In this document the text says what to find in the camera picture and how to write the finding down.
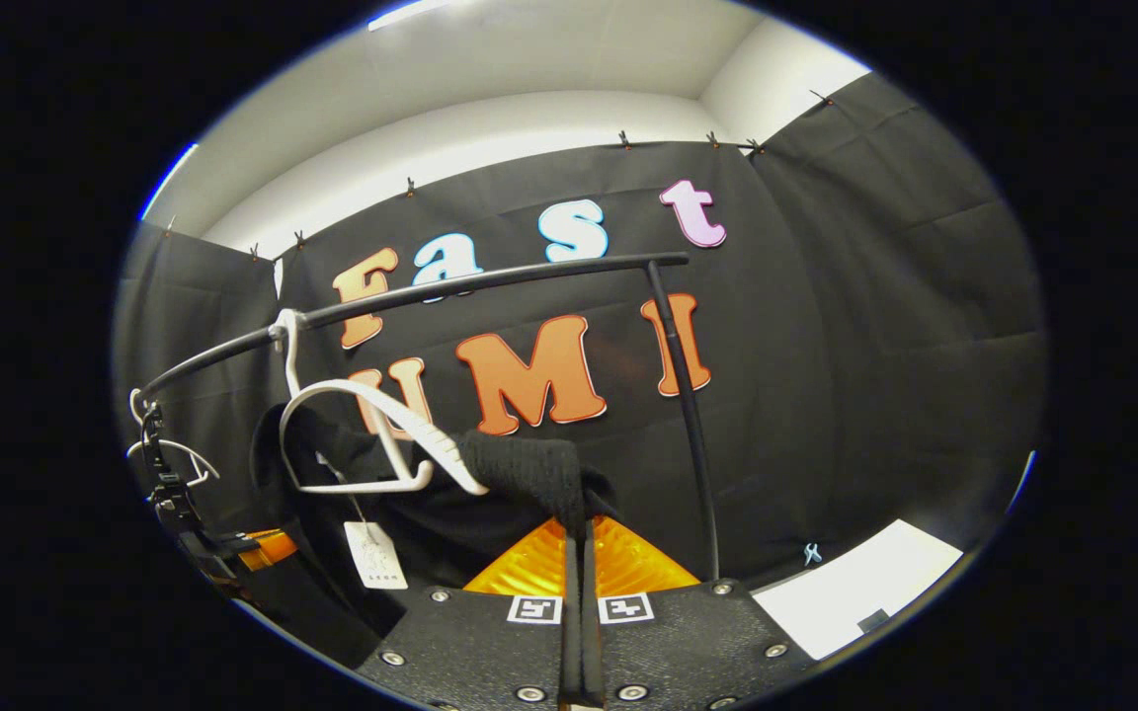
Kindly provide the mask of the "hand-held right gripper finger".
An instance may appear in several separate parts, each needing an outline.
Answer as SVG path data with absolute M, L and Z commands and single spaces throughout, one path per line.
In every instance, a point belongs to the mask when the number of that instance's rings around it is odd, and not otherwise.
M 464 587 L 412 592 L 356 673 L 417 710 L 566 710 L 584 689 L 582 543 L 549 520 Z
M 816 663 L 741 582 L 696 580 L 603 514 L 592 534 L 583 662 L 607 710 L 742 710 Z

